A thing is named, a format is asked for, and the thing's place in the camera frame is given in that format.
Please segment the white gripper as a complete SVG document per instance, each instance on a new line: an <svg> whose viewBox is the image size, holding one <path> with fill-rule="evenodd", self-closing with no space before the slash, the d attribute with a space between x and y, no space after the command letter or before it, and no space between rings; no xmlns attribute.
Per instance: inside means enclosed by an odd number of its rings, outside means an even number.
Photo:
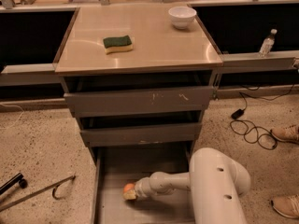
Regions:
<svg viewBox="0 0 299 224"><path fill-rule="evenodd" d="M123 198L126 201L136 200L137 198L149 198L158 195L162 192L161 179L152 174L149 177L144 177L135 182L135 190L130 189L123 193Z"/></svg>

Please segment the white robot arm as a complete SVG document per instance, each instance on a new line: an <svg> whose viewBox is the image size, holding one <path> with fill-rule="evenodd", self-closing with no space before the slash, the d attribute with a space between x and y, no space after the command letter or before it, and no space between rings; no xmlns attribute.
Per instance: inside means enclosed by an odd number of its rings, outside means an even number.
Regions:
<svg viewBox="0 0 299 224"><path fill-rule="evenodd" d="M155 172L123 188L126 201L167 195L176 189L192 196L195 224L248 224L239 198L250 190L247 169L210 147L196 150L187 173Z"/></svg>

